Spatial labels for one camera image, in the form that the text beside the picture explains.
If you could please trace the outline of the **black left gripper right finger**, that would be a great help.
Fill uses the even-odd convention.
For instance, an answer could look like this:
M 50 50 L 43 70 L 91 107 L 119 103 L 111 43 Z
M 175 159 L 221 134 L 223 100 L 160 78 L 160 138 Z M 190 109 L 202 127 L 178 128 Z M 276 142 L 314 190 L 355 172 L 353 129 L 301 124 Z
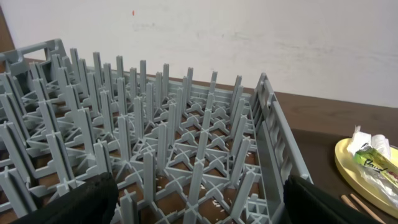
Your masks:
M 319 189 L 298 175 L 284 184 L 284 204 L 292 223 L 378 224 L 359 211 Z

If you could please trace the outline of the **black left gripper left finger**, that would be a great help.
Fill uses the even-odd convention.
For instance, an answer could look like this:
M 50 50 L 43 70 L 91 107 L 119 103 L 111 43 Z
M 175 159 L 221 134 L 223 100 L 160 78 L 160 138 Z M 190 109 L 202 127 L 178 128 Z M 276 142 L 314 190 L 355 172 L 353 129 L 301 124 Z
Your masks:
M 109 224 L 115 213 L 118 196 L 113 175 L 104 172 L 12 224 Z

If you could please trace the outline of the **wooden chopstick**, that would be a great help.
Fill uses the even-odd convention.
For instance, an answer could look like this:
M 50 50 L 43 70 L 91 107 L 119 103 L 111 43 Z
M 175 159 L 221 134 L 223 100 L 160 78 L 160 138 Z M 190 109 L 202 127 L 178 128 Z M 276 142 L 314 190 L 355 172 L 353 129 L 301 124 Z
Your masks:
M 357 198 L 354 194 L 350 194 L 351 198 L 353 198 L 358 205 L 360 205 L 373 219 L 377 220 L 380 223 L 386 224 L 379 216 L 377 216 L 368 206 L 366 206 L 359 198 Z
M 340 198 L 342 199 L 342 201 L 344 201 L 345 204 L 347 204 L 351 208 L 359 211 L 359 209 L 354 205 L 354 203 L 346 195 L 342 195 Z

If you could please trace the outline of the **green snack wrapper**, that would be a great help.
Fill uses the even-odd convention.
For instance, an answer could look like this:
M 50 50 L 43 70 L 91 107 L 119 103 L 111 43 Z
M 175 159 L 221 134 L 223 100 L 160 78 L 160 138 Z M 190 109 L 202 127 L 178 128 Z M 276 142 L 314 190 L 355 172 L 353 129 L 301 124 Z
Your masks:
M 361 177 L 377 188 L 397 208 L 397 167 L 368 143 L 355 152 Z

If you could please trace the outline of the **white napkin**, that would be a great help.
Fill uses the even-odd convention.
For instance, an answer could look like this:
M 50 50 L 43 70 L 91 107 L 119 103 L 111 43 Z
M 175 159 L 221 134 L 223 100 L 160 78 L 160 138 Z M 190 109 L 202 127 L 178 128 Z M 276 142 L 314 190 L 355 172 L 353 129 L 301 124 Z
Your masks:
M 371 146 L 382 154 L 385 158 L 391 159 L 392 152 L 388 138 L 385 135 L 371 135 L 361 131 L 360 126 L 356 126 L 353 136 L 348 144 L 347 151 L 353 156 L 364 145 Z

